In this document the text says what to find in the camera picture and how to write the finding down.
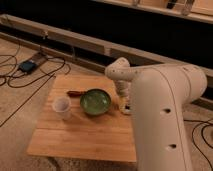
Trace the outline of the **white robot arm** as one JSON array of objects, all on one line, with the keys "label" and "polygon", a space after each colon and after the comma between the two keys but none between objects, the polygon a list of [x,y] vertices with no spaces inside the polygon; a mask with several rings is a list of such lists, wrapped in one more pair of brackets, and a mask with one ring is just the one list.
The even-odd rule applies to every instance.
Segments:
[{"label": "white robot arm", "polygon": [[192,64],[132,67],[119,58],[105,75],[130,88],[137,171],[193,171],[182,106],[202,96],[204,71]]}]

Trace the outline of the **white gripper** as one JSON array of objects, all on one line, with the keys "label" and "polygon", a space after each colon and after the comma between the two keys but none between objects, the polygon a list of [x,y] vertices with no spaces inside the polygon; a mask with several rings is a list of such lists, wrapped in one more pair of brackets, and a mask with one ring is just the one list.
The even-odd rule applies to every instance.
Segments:
[{"label": "white gripper", "polygon": [[130,114],[130,100],[129,100],[129,89],[130,83],[126,81],[115,82],[116,93],[119,97],[118,107],[121,113],[124,115]]}]

